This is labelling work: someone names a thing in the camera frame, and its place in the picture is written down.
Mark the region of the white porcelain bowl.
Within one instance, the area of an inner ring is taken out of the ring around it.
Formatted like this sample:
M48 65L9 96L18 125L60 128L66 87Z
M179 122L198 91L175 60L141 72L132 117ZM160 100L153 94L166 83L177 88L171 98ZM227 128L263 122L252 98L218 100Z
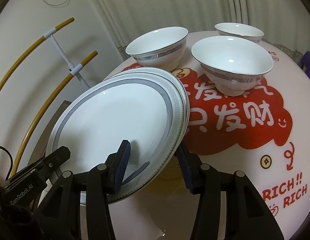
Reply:
M219 35L240 37L255 43L260 42L264 36L264 32L260 29L242 23L224 22L214 27Z
M133 40L125 52L143 67L156 67L170 72L178 67L184 55L188 33L184 27L153 30Z
M217 90L227 96L252 89L274 66L268 51L239 37L207 37L196 42L191 53Z

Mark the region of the white stand with yellow hoops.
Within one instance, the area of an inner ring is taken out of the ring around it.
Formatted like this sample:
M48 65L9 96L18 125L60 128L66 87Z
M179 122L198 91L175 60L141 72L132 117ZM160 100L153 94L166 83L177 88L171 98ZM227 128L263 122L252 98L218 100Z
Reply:
M56 34L74 63L100 51L100 24L93 14L24 15L6 10L0 15L0 80L13 63L44 32L73 17L75 21ZM28 127L53 90L68 75L67 64L50 41L41 44L11 75L0 92L0 179L16 156Z

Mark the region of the purple blanket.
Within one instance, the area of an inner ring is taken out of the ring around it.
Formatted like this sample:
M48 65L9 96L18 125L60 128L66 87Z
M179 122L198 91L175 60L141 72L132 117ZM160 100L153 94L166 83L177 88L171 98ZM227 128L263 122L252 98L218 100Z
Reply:
M301 58L301 63L305 67L305 74L310 79L310 51L307 51Z

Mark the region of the beige pleated curtain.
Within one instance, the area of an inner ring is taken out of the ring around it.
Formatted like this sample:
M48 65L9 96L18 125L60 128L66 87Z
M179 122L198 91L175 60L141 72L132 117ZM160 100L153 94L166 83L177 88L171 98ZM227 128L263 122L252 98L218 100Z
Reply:
M310 51L310 14L301 0L89 0L120 53L152 30L190 32L237 22L262 30L264 40L287 51Z

